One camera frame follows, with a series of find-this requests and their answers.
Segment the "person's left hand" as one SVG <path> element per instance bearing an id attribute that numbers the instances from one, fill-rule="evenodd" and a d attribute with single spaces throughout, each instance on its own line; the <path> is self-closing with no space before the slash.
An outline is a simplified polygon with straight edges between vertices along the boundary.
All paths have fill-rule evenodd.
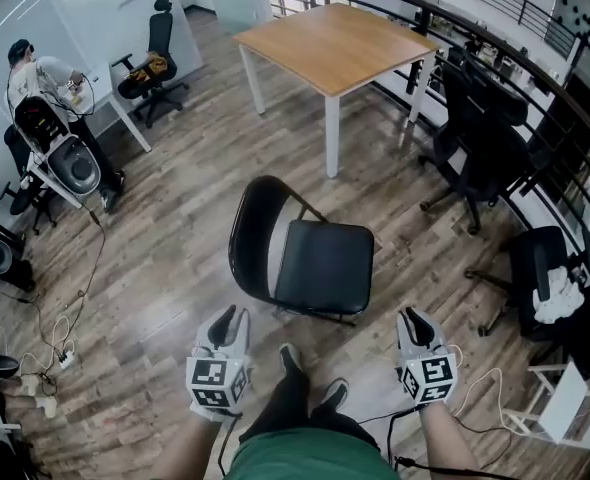
<path id="1" fill-rule="evenodd" d="M 221 408 L 204 407 L 195 401 L 191 403 L 190 410 L 200 417 L 215 423 L 228 423 L 241 417 L 241 414 L 233 414 L 230 411 Z"/>

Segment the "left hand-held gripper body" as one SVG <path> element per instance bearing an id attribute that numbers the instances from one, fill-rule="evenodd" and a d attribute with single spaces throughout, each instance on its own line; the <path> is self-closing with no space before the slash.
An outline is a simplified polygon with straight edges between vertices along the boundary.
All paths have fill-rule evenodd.
<path id="1" fill-rule="evenodd" d="M 200 409 L 241 412 L 242 398 L 249 387 L 247 356 L 230 358 L 216 352 L 211 356 L 189 356 L 186 387 Z"/>

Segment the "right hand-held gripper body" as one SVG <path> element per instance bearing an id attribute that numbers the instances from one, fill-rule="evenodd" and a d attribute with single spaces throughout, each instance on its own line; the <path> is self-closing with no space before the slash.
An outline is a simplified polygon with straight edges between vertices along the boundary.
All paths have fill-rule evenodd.
<path id="1" fill-rule="evenodd" d="M 457 382 L 456 355 L 450 351 L 403 361 L 401 383 L 416 406 L 447 401 Z"/>

